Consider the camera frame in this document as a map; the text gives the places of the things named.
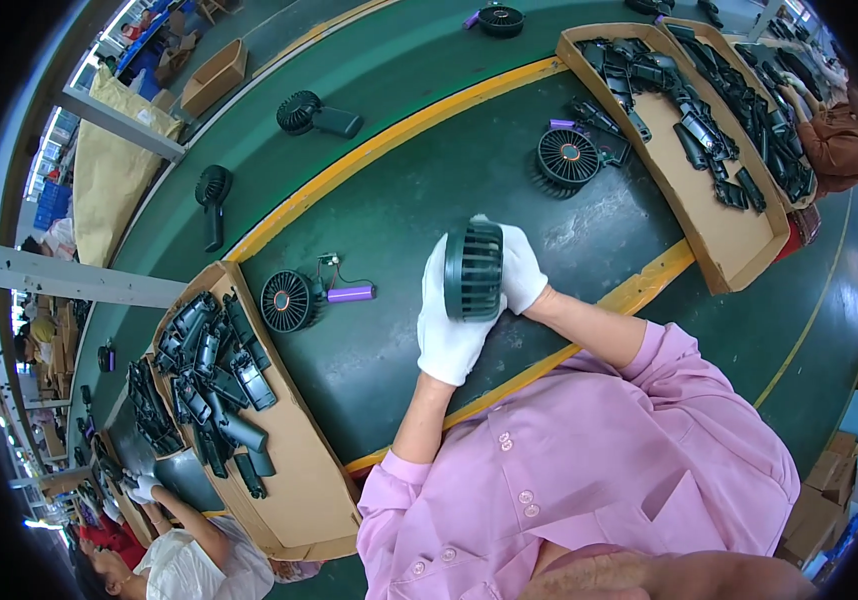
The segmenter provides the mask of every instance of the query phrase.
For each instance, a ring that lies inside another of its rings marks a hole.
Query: gloved hand
[[[536,253],[522,229],[502,223],[499,227],[502,228],[502,291],[509,310],[519,315],[543,293],[549,277],[540,270]]]
[[[446,263],[446,240],[442,235],[435,244],[422,274],[422,311],[416,333],[419,342],[418,365],[423,372],[449,385],[461,386],[483,351],[486,335],[506,309],[502,294],[499,315],[488,322],[457,322],[446,314],[443,292],[443,270]]]
[[[104,500],[102,500],[102,511],[112,521],[117,522],[119,524],[123,523],[123,513],[119,511],[115,504],[112,503],[111,499],[105,498]]]
[[[806,92],[809,91],[806,87],[806,84],[803,83],[803,80],[798,78],[795,73],[790,73],[789,71],[779,71],[779,75],[786,81],[787,84],[792,86],[799,96],[805,96]]]

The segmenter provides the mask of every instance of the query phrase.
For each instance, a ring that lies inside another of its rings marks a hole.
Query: purple battery
[[[549,129],[551,130],[574,130],[576,129],[575,121],[566,121],[564,119],[549,119]]]
[[[330,303],[355,303],[357,301],[375,298],[375,287],[363,285],[360,287],[343,287],[339,290],[329,290],[325,294]]]

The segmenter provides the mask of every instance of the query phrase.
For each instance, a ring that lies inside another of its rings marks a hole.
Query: white beam
[[[55,99],[55,103],[80,119],[128,140],[140,148],[145,148],[166,161],[179,162],[185,155],[186,149],[182,144],[153,131],[108,104],[96,100],[83,90],[66,85]]]
[[[170,279],[100,269],[0,246],[0,287],[10,290],[113,305],[169,308],[185,286]]]
[[[69,406],[72,400],[26,400],[23,406],[27,411],[38,410],[40,408],[63,408]]]
[[[776,13],[781,6],[783,6],[783,0],[770,0],[769,4],[762,8],[758,22],[749,30],[748,35],[746,35],[746,42],[755,44],[759,41],[759,37],[762,36],[762,33],[766,31],[766,27],[769,26],[769,21],[776,17]]]

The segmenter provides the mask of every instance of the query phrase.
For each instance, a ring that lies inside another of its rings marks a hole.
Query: fan grille
[[[301,136],[312,129],[312,115],[322,107],[323,101],[313,92],[297,91],[279,105],[275,122],[290,136]]]
[[[572,129],[550,129],[536,149],[539,170],[554,184],[570,189],[585,186],[599,172],[599,150],[590,138]]]
[[[280,270],[262,288],[262,317],[272,331],[301,330],[312,318],[312,308],[309,280],[295,270]]]
[[[446,315],[455,321],[495,319],[502,301],[502,227],[469,221],[449,232],[443,293]]]
[[[511,38],[522,31],[526,15],[508,6],[486,6],[479,10],[483,31],[497,38]]]
[[[226,189],[229,181],[229,170],[218,164],[212,164],[202,169],[195,184],[195,201],[201,205],[219,198]]]

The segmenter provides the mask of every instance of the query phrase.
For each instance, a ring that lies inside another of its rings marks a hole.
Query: blue crate
[[[39,206],[35,210],[35,220],[32,226],[43,232],[49,230],[53,221],[64,219],[69,213],[69,200],[72,198],[72,188],[43,181],[42,192],[39,194]]]

